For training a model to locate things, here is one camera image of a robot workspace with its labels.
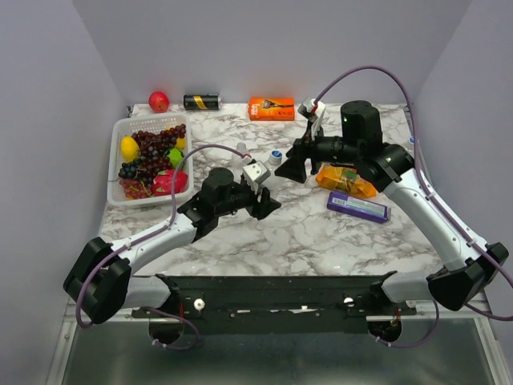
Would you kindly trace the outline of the clear bottle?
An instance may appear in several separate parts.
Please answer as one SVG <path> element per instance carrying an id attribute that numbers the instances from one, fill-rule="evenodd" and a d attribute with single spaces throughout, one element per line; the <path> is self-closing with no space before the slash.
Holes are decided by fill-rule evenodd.
<path id="1" fill-rule="evenodd" d="M 247 155 L 247 147 L 243 142 L 240 142 L 236 145 L 236 150 L 242 155 L 242 157 L 240 157 L 241 159 L 244 159 Z"/>
<path id="2" fill-rule="evenodd" d="M 270 170 L 271 176 L 266 181 L 264 181 L 263 186 L 270 190 L 271 197 L 276 200 L 281 186 L 287 181 L 287 179 L 275 176 L 274 174 L 275 170 L 282 164 L 282 161 L 280 164 L 271 164 L 268 158 L 264 164 Z"/>

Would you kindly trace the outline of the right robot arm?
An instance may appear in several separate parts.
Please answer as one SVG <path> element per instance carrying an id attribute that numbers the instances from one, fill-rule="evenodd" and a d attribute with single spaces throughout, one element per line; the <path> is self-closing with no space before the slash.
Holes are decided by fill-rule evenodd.
<path id="1" fill-rule="evenodd" d="M 362 100 L 344 103 L 340 136 L 324 135 L 323 103 L 312 99 L 298 112 L 308 120 L 305 134 L 293 142 L 276 175 L 303 183 L 307 160 L 313 170 L 323 163 L 353 166 L 408 215 L 441 258 L 442 266 L 434 273 L 392 272 L 383 277 L 368 297 L 374 312 L 387 314 L 408 300 L 435 300 L 458 311 L 493 280 L 509 256 L 507 248 L 471 230 L 428 186 L 408 151 L 384 142 L 377 108 Z"/>

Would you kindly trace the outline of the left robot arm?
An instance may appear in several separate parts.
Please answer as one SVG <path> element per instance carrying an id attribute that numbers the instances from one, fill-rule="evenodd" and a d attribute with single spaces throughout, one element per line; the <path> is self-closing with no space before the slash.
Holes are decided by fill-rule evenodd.
<path id="1" fill-rule="evenodd" d="M 63 283 L 75 300 L 76 314 L 85 314 L 92 324 L 129 308 L 172 315 L 179 303 L 177 286 L 161 274 L 139 277 L 137 272 L 165 253 L 205 237 L 222 216 L 244 209 L 262 220 L 279 209 L 280 203 L 264 186 L 270 175 L 261 162 L 245 166 L 240 181 L 230 170 L 214 168 L 200 191 L 158 225 L 114 242 L 90 240 Z"/>

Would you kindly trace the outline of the blue cap table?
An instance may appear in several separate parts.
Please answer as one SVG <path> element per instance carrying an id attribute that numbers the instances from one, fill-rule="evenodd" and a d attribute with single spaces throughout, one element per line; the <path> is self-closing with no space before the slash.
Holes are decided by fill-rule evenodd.
<path id="1" fill-rule="evenodd" d="M 271 164 L 280 164 L 282 161 L 282 153 L 278 150 L 272 150 L 269 154 L 269 162 Z"/>

